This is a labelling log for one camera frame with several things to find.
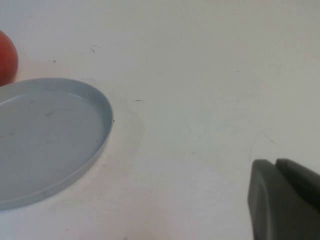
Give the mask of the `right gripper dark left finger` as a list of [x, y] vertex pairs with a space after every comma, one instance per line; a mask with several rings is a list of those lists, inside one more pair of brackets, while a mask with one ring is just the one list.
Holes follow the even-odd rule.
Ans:
[[247, 202], [255, 240], [320, 238], [320, 200], [304, 200], [276, 162], [253, 161]]

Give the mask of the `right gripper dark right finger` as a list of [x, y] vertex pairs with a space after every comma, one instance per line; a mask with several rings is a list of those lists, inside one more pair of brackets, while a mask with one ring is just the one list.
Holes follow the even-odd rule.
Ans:
[[290, 159], [277, 159], [276, 168], [305, 201], [320, 200], [320, 175]]

